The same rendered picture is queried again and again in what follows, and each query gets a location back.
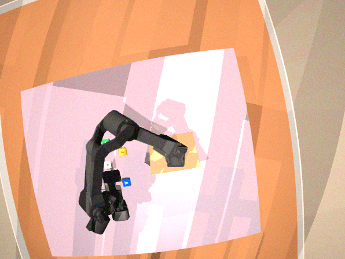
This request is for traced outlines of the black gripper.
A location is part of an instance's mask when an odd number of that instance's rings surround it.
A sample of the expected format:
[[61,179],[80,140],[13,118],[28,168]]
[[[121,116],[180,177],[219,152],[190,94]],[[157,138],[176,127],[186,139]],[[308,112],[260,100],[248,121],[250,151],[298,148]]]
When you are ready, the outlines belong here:
[[103,181],[104,183],[108,184],[110,191],[107,191],[107,193],[114,195],[119,201],[118,208],[111,214],[113,220],[115,221],[128,220],[130,217],[128,206],[125,200],[123,199],[122,191],[116,190],[116,187],[115,187],[116,182],[122,181],[120,170],[116,169],[113,171],[110,170],[110,171],[103,172]]

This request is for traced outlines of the blue block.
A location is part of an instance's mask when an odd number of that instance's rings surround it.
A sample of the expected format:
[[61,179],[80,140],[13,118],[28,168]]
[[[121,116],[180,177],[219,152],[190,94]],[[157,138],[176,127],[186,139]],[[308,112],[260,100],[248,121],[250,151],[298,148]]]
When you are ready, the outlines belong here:
[[131,180],[130,180],[130,178],[128,178],[128,179],[123,179],[122,180],[123,181],[123,187],[126,187],[126,186],[131,186]]

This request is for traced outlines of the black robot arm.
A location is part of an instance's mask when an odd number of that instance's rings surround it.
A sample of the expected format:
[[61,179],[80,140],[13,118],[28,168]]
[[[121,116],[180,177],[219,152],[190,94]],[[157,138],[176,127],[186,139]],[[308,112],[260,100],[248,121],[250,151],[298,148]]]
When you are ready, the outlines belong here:
[[[101,144],[106,131],[115,138]],[[103,234],[107,228],[109,215],[117,208],[118,199],[107,191],[102,192],[102,178],[105,157],[121,148],[126,142],[137,140],[153,146],[153,150],[165,157],[167,167],[184,167],[188,147],[177,140],[157,135],[140,127],[135,121],[117,110],[110,111],[94,130],[86,143],[85,185],[79,196],[79,205],[91,218],[86,228],[96,234]],[[169,166],[168,166],[169,165]],[[105,194],[105,196],[103,196]]]

